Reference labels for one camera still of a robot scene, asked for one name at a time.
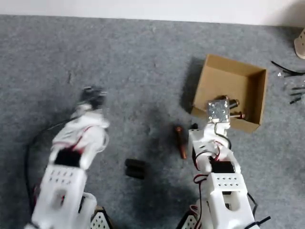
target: carpet floor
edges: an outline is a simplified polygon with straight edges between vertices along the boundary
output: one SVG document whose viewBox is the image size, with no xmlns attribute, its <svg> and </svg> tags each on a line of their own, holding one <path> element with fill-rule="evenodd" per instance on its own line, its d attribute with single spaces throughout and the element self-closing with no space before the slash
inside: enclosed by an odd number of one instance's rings
<svg viewBox="0 0 305 229">
<path fill-rule="evenodd" d="M 199 197 L 191 156 L 180 159 L 173 125 L 192 117 L 194 92 L 208 53 L 269 70 L 263 124 L 228 136 L 263 229 L 305 225 L 305 107 L 290 105 L 289 88 L 274 60 L 304 71 L 293 40 L 301 29 L 216 23 L 0 16 L 0 228 L 30 219 L 23 178 L 26 144 L 43 128 L 71 115 L 81 89 L 108 91 L 110 144 L 88 171 L 94 194 L 119 229 L 175 228 Z M 47 165 L 51 140 L 41 136 L 30 155 L 31 184 Z M 149 163 L 145 180 L 124 175 L 124 161 Z"/>
</svg>

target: white robotic arm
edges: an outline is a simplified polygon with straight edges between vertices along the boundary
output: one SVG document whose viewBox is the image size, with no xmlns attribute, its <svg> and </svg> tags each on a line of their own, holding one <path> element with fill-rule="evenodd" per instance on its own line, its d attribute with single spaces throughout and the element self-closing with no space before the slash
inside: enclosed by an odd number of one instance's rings
<svg viewBox="0 0 305 229">
<path fill-rule="evenodd" d="M 183 229 L 259 229 L 270 217 L 256 222 L 248 191 L 233 151 L 226 137 L 230 128 L 229 100 L 208 104 L 208 124 L 204 130 L 189 130 L 188 152 L 201 172 L 194 179 L 199 184 L 200 199 L 191 206 Z M 207 199 L 201 198 L 201 182 L 205 181 Z"/>
<path fill-rule="evenodd" d="M 86 90 L 87 93 L 91 90 L 90 95 L 99 91 L 91 87 Z M 90 226 L 97 201 L 92 194 L 84 193 L 86 170 L 109 142 L 106 132 L 109 122 L 96 107 L 99 97 L 86 98 L 52 142 L 49 163 L 26 229 L 86 229 Z"/>
</svg>

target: metal screw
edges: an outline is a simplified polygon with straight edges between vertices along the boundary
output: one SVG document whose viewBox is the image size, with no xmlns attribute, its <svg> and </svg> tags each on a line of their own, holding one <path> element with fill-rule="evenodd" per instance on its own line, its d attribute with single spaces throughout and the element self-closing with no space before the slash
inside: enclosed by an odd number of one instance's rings
<svg viewBox="0 0 305 229">
<path fill-rule="evenodd" d="M 231 118 L 239 118 L 239 119 L 244 119 L 245 118 L 245 114 L 243 114 L 243 112 L 238 112 L 236 114 L 230 114 Z"/>
<path fill-rule="evenodd" d="M 185 146 L 183 143 L 183 138 L 182 138 L 182 127 L 177 126 L 175 128 L 176 134 L 177 134 L 177 142 L 178 142 L 178 147 L 180 150 L 180 155 L 182 159 L 186 159 L 186 151 L 185 151 Z"/>
</svg>

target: cardboard box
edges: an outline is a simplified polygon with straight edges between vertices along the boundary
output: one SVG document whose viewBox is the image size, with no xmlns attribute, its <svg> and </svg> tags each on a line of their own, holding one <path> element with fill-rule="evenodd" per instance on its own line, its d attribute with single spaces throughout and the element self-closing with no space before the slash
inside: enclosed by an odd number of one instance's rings
<svg viewBox="0 0 305 229">
<path fill-rule="evenodd" d="M 231 118 L 231 127 L 251 133 L 262 123 L 267 87 L 267 70 L 209 54 L 198 83 L 192 114 L 206 119 L 207 101 L 221 95 L 238 99 L 231 112 L 242 111 L 246 120 Z"/>
</svg>

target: small metal parts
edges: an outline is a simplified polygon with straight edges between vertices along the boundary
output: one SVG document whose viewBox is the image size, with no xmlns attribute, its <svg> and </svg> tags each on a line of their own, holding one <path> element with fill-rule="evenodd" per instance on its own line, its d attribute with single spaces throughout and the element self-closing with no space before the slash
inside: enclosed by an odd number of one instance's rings
<svg viewBox="0 0 305 229">
<path fill-rule="evenodd" d="M 305 89 L 304 86 L 302 86 L 302 87 L 293 87 L 293 88 L 291 88 L 291 90 L 303 90 L 303 89 Z"/>
<path fill-rule="evenodd" d="M 239 104 L 240 104 L 240 102 L 239 102 L 238 99 L 231 99 L 231 100 L 229 100 L 229 108 L 230 109 L 238 107 Z"/>
<path fill-rule="evenodd" d="M 283 66 L 280 66 L 278 63 L 275 63 L 274 61 L 271 61 L 272 64 L 274 64 L 275 66 L 281 68 L 283 70 L 284 73 L 287 73 L 288 75 L 284 76 L 284 78 L 286 77 L 292 77 L 292 76 L 298 76 L 298 75 L 304 75 L 305 72 L 296 72 L 296 71 L 292 71 L 290 69 L 287 69 Z"/>
<path fill-rule="evenodd" d="M 225 123 L 229 122 L 230 118 L 245 119 L 245 115 L 242 112 L 230 113 L 231 109 L 240 105 L 238 99 L 229 99 L 226 95 L 219 98 L 222 99 L 208 102 L 208 123 Z"/>
<path fill-rule="evenodd" d="M 180 151 L 180 156 L 182 159 L 186 159 L 186 150 L 185 150 L 185 140 L 183 138 L 183 129 L 181 126 L 175 127 L 175 133 L 177 138 L 177 144 Z"/>
<path fill-rule="evenodd" d="M 301 97 L 298 97 L 298 98 L 296 98 L 296 99 L 290 101 L 289 104 L 294 104 L 294 103 L 296 103 L 296 102 L 298 102 L 298 101 L 300 101 L 300 100 L 302 100 L 302 98 L 301 98 Z"/>
<path fill-rule="evenodd" d="M 145 178 L 146 162 L 136 159 L 126 159 L 125 165 L 125 175 L 142 180 Z"/>
<path fill-rule="evenodd" d="M 107 92 L 102 87 L 85 87 L 81 94 L 81 103 L 89 103 L 93 110 L 99 109 L 104 104 Z"/>
<path fill-rule="evenodd" d="M 208 123 L 230 122 L 230 107 L 228 99 L 212 100 L 207 106 Z"/>
<path fill-rule="evenodd" d="M 305 89 L 305 86 L 301 86 L 301 87 L 293 87 L 291 88 L 291 90 L 293 91 L 298 91 L 298 90 L 304 90 Z M 291 93 L 290 96 L 298 96 L 296 98 L 294 98 L 292 101 L 290 101 L 289 104 L 294 104 L 298 101 L 301 101 L 302 100 L 302 96 L 305 94 L 305 92 L 296 92 L 296 93 Z"/>
<path fill-rule="evenodd" d="M 243 112 L 237 112 L 237 113 L 230 113 L 231 118 L 237 118 L 237 119 L 245 119 L 245 114 Z"/>
</svg>

